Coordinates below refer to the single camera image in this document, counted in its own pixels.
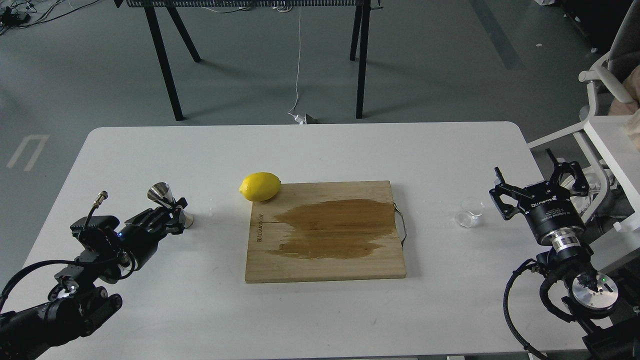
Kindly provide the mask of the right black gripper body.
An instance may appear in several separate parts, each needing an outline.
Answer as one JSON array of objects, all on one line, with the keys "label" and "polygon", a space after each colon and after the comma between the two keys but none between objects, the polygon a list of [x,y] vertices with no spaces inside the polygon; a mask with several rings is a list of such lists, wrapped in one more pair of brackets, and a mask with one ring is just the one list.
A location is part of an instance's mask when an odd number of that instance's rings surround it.
[{"label": "right black gripper body", "polygon": [[585,232],[585,223],[570,200],[566,187],[549,181],[541,181],[524,187],[531,195],[519,199],[522,211],[535,241],[541,246],[551,246],[550,233],[561,229],[571,229],[577,236]]}]

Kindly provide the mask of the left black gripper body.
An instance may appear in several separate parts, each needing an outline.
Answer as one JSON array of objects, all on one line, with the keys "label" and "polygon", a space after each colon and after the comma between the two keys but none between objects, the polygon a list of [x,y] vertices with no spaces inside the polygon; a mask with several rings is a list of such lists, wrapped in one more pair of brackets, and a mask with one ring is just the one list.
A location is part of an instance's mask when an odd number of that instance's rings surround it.
[{"label": "left black gripper body", "polygon": [[158,250],[163,239],[162,230],[148,230],[146,226],[126,221],[125,227],[118,232],[121,247],[135,260],[134,271],[139,271]]}]

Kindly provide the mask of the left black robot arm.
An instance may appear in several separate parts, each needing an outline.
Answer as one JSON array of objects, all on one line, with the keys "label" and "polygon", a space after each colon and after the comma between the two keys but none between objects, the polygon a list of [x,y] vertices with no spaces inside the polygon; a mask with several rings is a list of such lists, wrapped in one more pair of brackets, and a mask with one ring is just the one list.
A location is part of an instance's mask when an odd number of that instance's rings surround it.
[{"label": "left black robot arm", "polygon": [[1,314],[1,358],[34,360],[51,347],[88,337],[118,312],[122,297],[109,295],[96,280],[115,284],[139,271],[167,235],[180,235],[194,223],[185,211],[185,198],[175,199],[164,182],[147,192],[157,204],[128,219],[117,231],[119,219],[94,212],[107,198],[101,191],[89,214],[71,224],[71,234],[83,245],[74,260],[42,260],[16,273],[1,292],[5,303],[10,292],[28,274],[47,265],[64,265],[45,303],[22,311]]}]

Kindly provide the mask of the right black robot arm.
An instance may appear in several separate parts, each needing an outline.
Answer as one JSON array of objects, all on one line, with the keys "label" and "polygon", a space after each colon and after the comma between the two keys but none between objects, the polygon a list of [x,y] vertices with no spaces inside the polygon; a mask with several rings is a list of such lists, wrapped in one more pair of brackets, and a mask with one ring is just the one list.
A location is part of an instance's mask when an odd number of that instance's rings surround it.
[{"label": "right black robot arm", "polygon": [[537,350],[516,329],[509,312],[509,296],[515,280],[524,271],[543,276],[539,288],[542,305],[565,322],[576,322],[585,331],[582,338],[594,360],[637,360],[639,358],[639,317],[602,328],[595,320],[611,316],[624,299],[638,305],[630,287],[638,286],[633,275],[613,278],[596,270],[591,262],[593,250],[581,239],[585,223],[571,198],[589,194],[589,183],[578,162],[560,162],[549,157],[554,171],[547,180],[527,187],[505,182],[496,167],[496,183],[489,195],[506,221],[522,214],[535,241],[549,249],[535,259],[525,260],[512,272],[503,292],[502,308],[506,324],[525,351],[539,359],[546,355]]}]

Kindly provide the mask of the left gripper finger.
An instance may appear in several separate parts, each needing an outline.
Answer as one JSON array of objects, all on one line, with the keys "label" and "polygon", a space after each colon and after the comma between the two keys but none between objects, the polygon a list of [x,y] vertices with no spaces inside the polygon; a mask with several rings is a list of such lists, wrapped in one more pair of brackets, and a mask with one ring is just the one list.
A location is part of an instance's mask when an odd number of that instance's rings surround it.
[{"label": "left gripper finger", "polygon": [[185,228],[185,221],[181,221],[178,218],[153,219],[151,223],[145,226],[146,232],[153,239],[164,239],[167,235],[183,234]]},{"label": "left gripper finger", "polygon": [[161,205],[155,209],[148,208],[143,210],[139,214],[133,216],[125,221],[126,226],[138,226],[146,228],[146,225],[150,224],[154,219],[171,219],[169,212]]}]

